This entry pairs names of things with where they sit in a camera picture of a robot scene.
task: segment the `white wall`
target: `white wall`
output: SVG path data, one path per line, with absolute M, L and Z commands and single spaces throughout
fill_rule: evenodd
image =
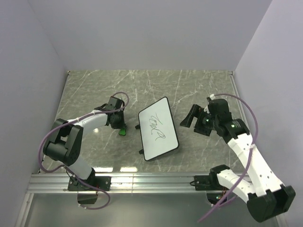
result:
M 297 193 L 286 215 L 291 227 L 303 223 L 302 12 L 302 0 L 273 0 L 235 71 L 259 122 L 262 155 Z
M 14 226 L 64 67 L 26 0 L 0 2 L 0 225 Z
M 271 0 L 29 0 L 69 70 L 235 70 Z

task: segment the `metal frame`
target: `metal frame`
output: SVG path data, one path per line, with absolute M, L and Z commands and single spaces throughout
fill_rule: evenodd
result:
M 233 77 L 233 71 L 228 71 L 228 73 L 229 73 L 229 76 L 230 76 L 231 81 L 232 81 L 232 87 L 233 87 L 233 90 L 235 92 L 235 95 L 239 97 L 239 92 L 238 92 L 238 89 L 237 89 L 237 86 L 236 86 L 235 79 Z M 240 109 L 241 118 L 248 127 L 249 125 L 248 125 L 248 122 L 247 122 L 247 119 L 246 119 L 246 116 L 245 116 L 245 112 L 244 112 L 244 109 L 243 109 L 243 104 L 239 100 L 237 100 L 237 103 L 238 103 L 238 107 Z
M 30 210 L 30 206 L 33 201 L 33 197 L 34 197 L 34 194 L 32 194 L 32 193 L 25 194 L 25 197 L 24 197 L 24 200 L 23 200 L 23 203 L 22 203 L 22 206 L 21 206 L 21 209 L 20 209 L 17 221 L 16 221 L 16 225 L 15 225 L 16 227 L 25 226 L 25 223 L 27 221 L 27 216 L 28 216 L 28 213 Z
M 109 193 L 199 193 L 189 183 L 195 175 L 208 173 L 97 173 L 96 176 L 111 176 Z M 77 194 L 67 191 L 67 174 L 32 175 L 27 193 Z M 95 191 L 81 192 L 94 194 Z

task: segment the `whiteboard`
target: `whiteboard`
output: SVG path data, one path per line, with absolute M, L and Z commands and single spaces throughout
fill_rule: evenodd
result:
M 167 97 L 140 111 L 138 117 L 146 161 L 179 147 Z

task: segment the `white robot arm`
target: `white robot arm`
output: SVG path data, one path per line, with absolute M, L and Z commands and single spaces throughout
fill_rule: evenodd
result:
M 212 130 L 216 131 L 246 167 L 252 144 L 252 136 L 247 126 L 241 119 L 232 119 L 225 99 L 208 98 L 208 101 L 206 108 L 193 105 L 180 125 L 190 127 L 193 118 L 196 117 L 194 132 L 209 136 Z M 253 146 L 248 175 L 252 183 L 243 179 L 233 192 L 247 204 L 250 214 L 256 221 L 262 222 L 288 211 L 295 191 L 292 186 L 285 186 L 273 173 L 256 146 Z M 208 183 L 211 185 L 209 189 L 212 187 L 230 189 L 238 179 L 239 177 L 226 165 L 214 167 L 209 174 Z
M 100 110 L 93 110 L 91 113 L 98 113 Z M 107 114 L 97 114 L 88 117 L 82 121 L 79 121 L 73 125 L 78 125 L 83 128 L 83 135 L 92 132 L 96 128 L 100 128 L 107 124 Z M 78 156 L 77 160 L 68 167 L 73 173 L 75 173 L 80 179 L 87 180 L 92 172 L 92 168 L 87 164 L 81 156 Z
M 52 160 L 63 163 L 81 180 L 93 178 L 95 171 L 80 157 L 82 137 L 92 132 L 95 128 L 105 125 L 111 125 L 113 129 L 120 129 L 119 134 L 125 135 L 124 110 L 108 114 L 102 113 L 103 111 L 118 110 L 124 105 L 123 100 L 110 97 L 108 104 L 95 108 L 91 112 L 92 116 L 83 120 L 79 120 L 78 118 L 67 121 L 57 119 L 53 124 L 53 128 L 75 120 L 78 122 L 53 133 L 45 142 L 43 148 L 44 154 Z

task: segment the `marble floor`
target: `marble floor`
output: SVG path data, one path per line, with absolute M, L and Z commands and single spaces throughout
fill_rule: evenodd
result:
M 117 91 L 130 97 L 125 109 L 127 135 L 102 127 L 82 140 L 81 156 L 97 172 L 200 172 L 226 164 L 235 172 L 243 170 L 236 155 L 215 132 L 210 137 L 180 127 L 192 104 L 206 106 L 212 93 L 235 94 L 228 71 L 204 70 L 94 70 L 71 71 L 63 91 L 57 117 L 73 119 L 108 102 Z M 135 129 L 138 113 L 153 102 L 168 97 L 180 146 L 153 161 L 145 161 L 140 132 Z M 237 100 L 225 97 L 234 118 L 241 118 Z M 48 157 L 44 166 L 58 163 Z

